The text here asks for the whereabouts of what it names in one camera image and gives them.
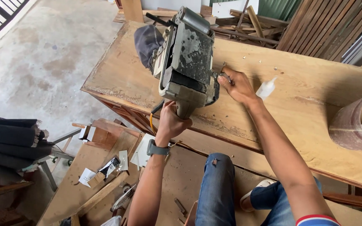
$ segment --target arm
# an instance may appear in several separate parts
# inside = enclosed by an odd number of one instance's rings
[[[174,101],[164,103],[160,113],[160,124],[154,142],[166,148],[171,138],[192,126],[192,120],[180,119],[176,115]],[[129,226],[154,226],[156,224],[163,182],[164,155],[153,154],[136,188],[129,210]]]
[[[223,76],[218,77],[218,82],[234,100],[245,106],[252,117],[265,157],[287,193],[294,219],[311,214],[334,218],[307,164],[270,115],[262,99],[255,95],[247,76],[228,67],[224,67],[223,72],[234,84],[230,85]]]

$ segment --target plastic glue bottle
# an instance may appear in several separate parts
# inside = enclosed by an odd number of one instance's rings
[[[277,77],[274,77],[272,80],[263,82],[261,87],[259,87],[258,91],[256,92],[256,95],[262,98],[262,100],[265,100],[266,97],[268,97],[273,90],[275,89],[275,80]]]

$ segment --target stacked fabric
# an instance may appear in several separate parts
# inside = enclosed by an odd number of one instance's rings
[[[0,119],[0,178],[21,181],[18,171],[51,153],[54,144],[47,137],[37,119]]]

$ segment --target person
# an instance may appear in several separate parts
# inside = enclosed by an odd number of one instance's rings
[[[263,226],[338,226],[326,204],[321,186],[307,164],[255,95],[247,76],[224,67],[233,84],[218,77],[218,82],[249,112],[259,133],[265,157],[279,179],[264,180],[240,200],[245,211],[271,209]],[[171,138],[192,125],[190,119],[176,115],[175,102],[167,102],[160,113],[155,138],[157,147],[166,148]],[[129,210],[128,226],[153,226],[160,205],[164,170],[164,155],[153,154],[139,181]],[[234,165],[227,155],[210,154],[204,166],[204,176],[198,199],[196,226],[235,226]]]

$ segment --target metal stand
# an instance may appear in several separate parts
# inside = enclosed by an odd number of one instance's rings
[[[70,156],[68,154],[65,153],[65,150],[66,148],[68,147],[68,144],[69,142],[71,141],[72,139],[72,136],[80,133],[81,129],[76,129],[70,133],[67,133],[63,136],[61,136],[60,138],[56,139],[55,141],[53,141],[54,144],[57,144],[58,142],[61,142],[65,139],[68,139],[68,141],[66,142],[64,148],[61,150],[53,147],[52,150],[51,150],[51,154],[52,156],[55,156],[55,157],[59,157],[59,158],[64,158],[64,159],[68,159],[69,161],[72,161],[74,159],[73,156]],[[48,167],[48,164],[46,161],[43,161],[43,162],[40,162],[39,165],[41,166],[41,168],[43,169],[43,171],[47,174],[47,177],[48,179],[50,180],[50,183],[51,183],[51,189],[55,192],[57,191],[58,187],[57,187],[57,184],[55,183],[55,180],[53,178],[53,175],[50,171],[50,168]]]

